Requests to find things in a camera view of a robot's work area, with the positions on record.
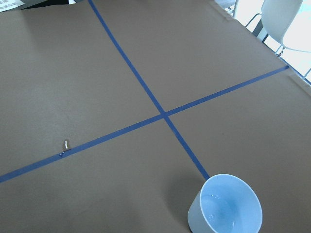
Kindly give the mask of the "mint green bowl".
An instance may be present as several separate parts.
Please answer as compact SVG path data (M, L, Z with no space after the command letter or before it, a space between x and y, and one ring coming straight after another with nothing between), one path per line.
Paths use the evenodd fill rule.
M258 233L263 213L253 189L230 174L210 177L188 210L193 233Z

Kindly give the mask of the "white plastic chair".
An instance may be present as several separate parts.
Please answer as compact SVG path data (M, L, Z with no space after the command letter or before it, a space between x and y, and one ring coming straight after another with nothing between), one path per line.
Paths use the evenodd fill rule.
M310 53L311 2L309 0L265 0L259 26L253 33L270 36L281 49Z

